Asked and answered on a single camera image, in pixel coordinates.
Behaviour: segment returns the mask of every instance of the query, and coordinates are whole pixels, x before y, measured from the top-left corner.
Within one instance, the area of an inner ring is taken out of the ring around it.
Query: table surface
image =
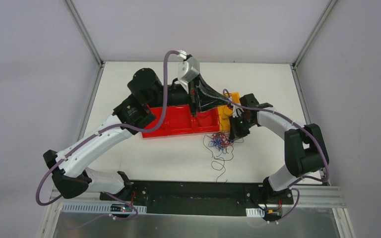
[[[168,64],[169,83],[177,77],[177,64]],[[153,69],[162,80],[162,62],[106,62],[86,135],[130,94],[127,83],[144,67]],[[227,88],[241,96],[254,93],[260,103],[271,103],[281,113],[305,122],[287,64],[201,63],[200,70],[205,81],[219,92]],[[204,147],[203,139],[204,134],[143,139],[138,133],[108,150],[90,168],[123,171],[133,180],[216,181],[224,170],[211,167],[212,153]],[[226,172],[218,182],[262,182],[284,164],[284,141],[265,127],[252,127],[244,143],[234,144],[233,156],[226,161]],[[319,172],[311,175],[320,177]],[[318,184],[310,179],[300,183]]]

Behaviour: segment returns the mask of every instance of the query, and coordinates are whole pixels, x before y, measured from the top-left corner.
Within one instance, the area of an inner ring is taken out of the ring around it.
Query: white tabletop
[[[177,77],[177,62],[169,63],[169,83]],[[153,69],[163,81],[161,62],[107,62],[86,135],[103,122],[129,94],[127,83],[143,68]],[[287,64],[201,63],[202,77],[221,92],[254,93],[260,103],[271,103],[281,113],[304,122],[290,66]],[[215,181],[222,171],[211,167],[211,152],[204,134],[143,139],[141,133],[115,145],[90,168],[124,171],[129,179],[164,181]],[[284,141],[264,127],[252,127],[244,143],[234,145],[234,158],[225,164],[218,182],[262,182],[284,164]],[[319,178],[319,173],[311,174]],[[317,184],[306,179],[300,183]]]

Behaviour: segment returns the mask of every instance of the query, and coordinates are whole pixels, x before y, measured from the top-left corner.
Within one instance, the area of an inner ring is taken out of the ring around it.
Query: yellow container
[[[230,93],[233,102],[240,103],[239,93]],[[233,110],[227,106],[219,106],[218,110],[218,119],[220,121],[220,131],[230,131],[230,122],[229,117],[233,115]]]

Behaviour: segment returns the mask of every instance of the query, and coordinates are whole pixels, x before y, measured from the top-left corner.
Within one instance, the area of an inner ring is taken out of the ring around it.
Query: red tray
[[[162,108],[150,108],[157,117],[145,129],[153,128],[161,117]],[[151,133],[143,133],[143,138],[183,135],[205,132],[216,132],[220,130],[220,122],[217,108],[204,113],[198,113],[193,117],[189,106],[170,106],[167,107],[166,117],[160,128]]]

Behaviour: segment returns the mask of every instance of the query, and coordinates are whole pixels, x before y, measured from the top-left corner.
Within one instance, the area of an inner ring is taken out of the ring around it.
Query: white ventilation strip
[[[264,217],[265,212],[259,208],[246,208],[247,217]]]
[[[121,205],[120,203],[93,203],[93,202],[64,202],[62,212],[75,212],[75,213],[112,213],[112,214],[131,214],[131,212],[111,211],[112,205]],[[147,213],[147,207],[134,206],[139,214]]]

